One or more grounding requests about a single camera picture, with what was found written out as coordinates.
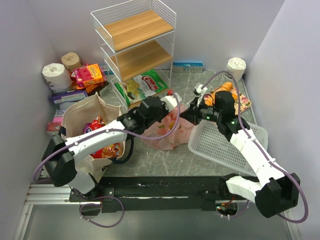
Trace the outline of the pink plastic grocery bag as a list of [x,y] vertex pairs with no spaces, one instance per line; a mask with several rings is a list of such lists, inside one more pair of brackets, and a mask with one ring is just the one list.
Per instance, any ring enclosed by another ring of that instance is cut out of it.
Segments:
[[[166,135],[173,129],[177,116],[178,108],[176,107],[161,122],[154,123],[142,135],[148,138],[158,138]],[[162,139],[150,140],[142,138],[141,140],[148,148],[164,151],[173,150],[175,147],[189,142],[193,128],[194,125],[192,123],[180,118],[177,127],[168,136]]]

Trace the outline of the red yellow snack bag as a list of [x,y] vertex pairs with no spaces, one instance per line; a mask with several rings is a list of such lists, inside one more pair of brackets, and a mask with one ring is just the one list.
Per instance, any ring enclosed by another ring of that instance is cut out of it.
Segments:
[[[97,130],[99,128],[102,128],[106,125],[106,122],[102,118],[102,116],[99,114],[91,123],[86,123],[82,133],[86,134],[89,132],[92,132],[94,130]],[[94,159],[109,159],[109,158],[119,158],[122,156],[124,150],[123,145],[121,142],[113,143],[110,145],[107,145],[90,155]]]

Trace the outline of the beige canvas tote bag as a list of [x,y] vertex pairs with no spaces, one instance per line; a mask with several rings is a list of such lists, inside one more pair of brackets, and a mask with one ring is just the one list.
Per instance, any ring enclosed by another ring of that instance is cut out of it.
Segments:
[[[121,116],[122,112],[119,106],[105,103],[97,94],[86,97],[65,111],[60,127],[61,137],[78,139],[83,134],[85,125],[91,123],[98,115],[101,115],[108,125]],[[108,158],[93,158],[91,153],[110,144],[122,143],[123,156],[126,149],[125,139],[123,132],[107,133],[103,130],[100,134],[80,142],[74,147],[75,150],[79,150],[74,160],[76,171],[80,174],[91,174],[99,182],[105,172],[104,167],[110,165],[112,161]]]

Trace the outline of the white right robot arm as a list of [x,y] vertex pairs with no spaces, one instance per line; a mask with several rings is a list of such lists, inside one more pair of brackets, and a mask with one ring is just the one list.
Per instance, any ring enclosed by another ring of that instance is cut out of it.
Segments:
[[249,124],[236,114],[235,100],[229,91],[215,94],[214,104],[195,97],[180,117],[198,125],[206,120],[214,122],[218,131],[241,153],[253,169],[257,180],[238,174],[229,174],[219,180],[222,196],[238,195],[255,203],[266,218],[296,207],[299,199],[300,179],[286,173],[257,141]]

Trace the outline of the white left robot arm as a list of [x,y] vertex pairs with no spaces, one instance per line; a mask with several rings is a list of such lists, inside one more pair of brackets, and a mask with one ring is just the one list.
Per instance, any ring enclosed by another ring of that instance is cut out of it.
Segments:
[[151,125],[178,108],[180,101],[175,93],[163,98],[147,97],[139,106],[97,130],[66,139],[60,135],[52,136],[42,164],[53,185],[69,185],[83,194],[89,193],[98,184],[97,180],[90,173],[77,171],[76,164],[103,147],[142,137]]

